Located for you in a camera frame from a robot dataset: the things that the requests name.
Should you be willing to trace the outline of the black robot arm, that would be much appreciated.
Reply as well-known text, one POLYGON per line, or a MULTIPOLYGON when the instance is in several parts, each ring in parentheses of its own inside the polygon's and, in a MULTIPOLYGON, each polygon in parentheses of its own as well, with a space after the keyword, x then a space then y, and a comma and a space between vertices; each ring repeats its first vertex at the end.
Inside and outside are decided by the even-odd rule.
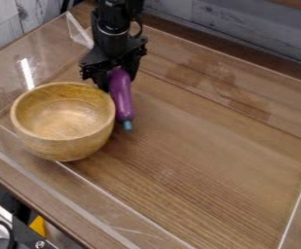
POLYGON ((141 13, 145 0, 99 0, 92 12, 95 45, 80 61, 84 80, 109 91, 111 72, 123 67, 135 80, 141 58, 148 54, 141 13))

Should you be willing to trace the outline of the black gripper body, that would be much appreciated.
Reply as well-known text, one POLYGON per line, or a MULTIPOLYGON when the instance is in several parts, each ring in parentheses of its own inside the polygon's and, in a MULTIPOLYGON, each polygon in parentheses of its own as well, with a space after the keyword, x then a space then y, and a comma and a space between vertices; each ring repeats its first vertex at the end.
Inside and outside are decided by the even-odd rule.
POLYGON ((123 67, 125 69, 125 61, 128 57, 139 55, 143 58, 148 54, 148 41, 149 39, 147 36, 139 38, 129 37, 127 51, 115 56, 109 56, 99 46, 95 46, 78 64, 80 75, 84 80, 91 78, 91 73, 96 70, 111 72, 116 67, 123 67))

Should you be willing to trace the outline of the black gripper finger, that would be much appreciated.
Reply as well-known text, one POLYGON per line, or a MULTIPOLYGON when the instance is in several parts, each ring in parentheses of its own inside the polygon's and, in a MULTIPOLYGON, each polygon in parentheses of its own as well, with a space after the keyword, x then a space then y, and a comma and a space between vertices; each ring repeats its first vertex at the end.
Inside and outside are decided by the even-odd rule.
POLYGON ((101 88, 105 92, 111 91, 111 72, 109 71, 93 71, 91 73, 91 78, 95 84, 101 88))
POLYGON ((137 76, 140 60, 141 60, 141 57, 139 55, 133 55, 128 57, 125 61, 125 70, 131 76, 132 81, 135 81, 136 76, 137 76))

